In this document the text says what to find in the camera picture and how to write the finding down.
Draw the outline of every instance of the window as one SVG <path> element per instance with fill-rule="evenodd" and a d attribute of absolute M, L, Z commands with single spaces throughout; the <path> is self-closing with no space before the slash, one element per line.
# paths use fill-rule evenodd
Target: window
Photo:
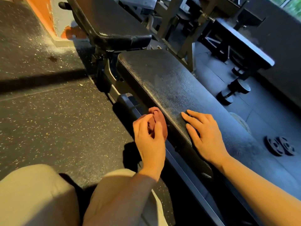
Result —
<path fill-rule="evenodd" d="M 301 21 L 301 0 L 271 0 Z"/>

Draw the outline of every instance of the dark wall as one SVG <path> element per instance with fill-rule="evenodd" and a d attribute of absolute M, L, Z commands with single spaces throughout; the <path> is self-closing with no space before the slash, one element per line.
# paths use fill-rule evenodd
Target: dark wall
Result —
<path fill-rule="evenodd" d="M 246 8 L 267 19 L 244 34 L 275 60 L 271 69 L 259 72 L 301 107 L 301 22 L 269 0 L 249 1 Z"/>

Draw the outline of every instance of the person's left hand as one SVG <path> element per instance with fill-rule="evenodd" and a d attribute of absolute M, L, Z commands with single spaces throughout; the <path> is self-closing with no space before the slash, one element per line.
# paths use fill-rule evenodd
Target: person's left hand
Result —
<path fill-rule="evenodd" d="M 148 114 L 139 119 L 133 124 L 133 128 L 135 143 L 143 162 L 143 169 L 139 173 L 158 181 L 165 162 L 165 140 L 161 122 L 155 124 L 154 138 L 148 133 L 148 121 L 152 116 Z"/>

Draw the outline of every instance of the person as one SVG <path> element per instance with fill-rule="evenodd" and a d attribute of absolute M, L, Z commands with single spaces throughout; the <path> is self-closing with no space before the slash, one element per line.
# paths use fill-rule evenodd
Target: person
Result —
<path fill-rule="evenodd" d="M 190 116 L 182 113 L 182 117 L 201 156 L 232 182 L 265 225 L 300 225 L 298 199 L 232 158 L 211 115 L 187 113 Z M 160 200 L 152 190 L 164 167 L 165 141 L 160 122 L 155 125 L 154 138 L 148 134 L 151 116 L 133 125 L 143 168 L 138 173 L 121 169 L 105 175 L 91 197 L 84 226 L 167 225 Z M 73 187 L 51 167 L 35 166 L 18 169 L 0 182 L 0 225 L 79 225 Z"/>

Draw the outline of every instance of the orange paint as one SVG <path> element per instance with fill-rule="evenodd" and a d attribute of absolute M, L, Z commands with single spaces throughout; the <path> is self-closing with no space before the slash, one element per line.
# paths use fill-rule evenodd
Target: orange paint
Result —
<path fill-rule="evenodd" d="M 81 30 L 81 28 L 79 26 L 75 26 L 75 27 L 66 26 L 65 30 L 63 31 L 63 33 L 61 35 L 61 38 L 72 39 L 73 35 L 77 39 L 86 39 L 87 38 L 87 35 L 84 33 L 83 30 Z"/>
<path fill-rule="evenodd" d="M 50 0 L 26 0 L 46 30 L 56 36 Z"/>

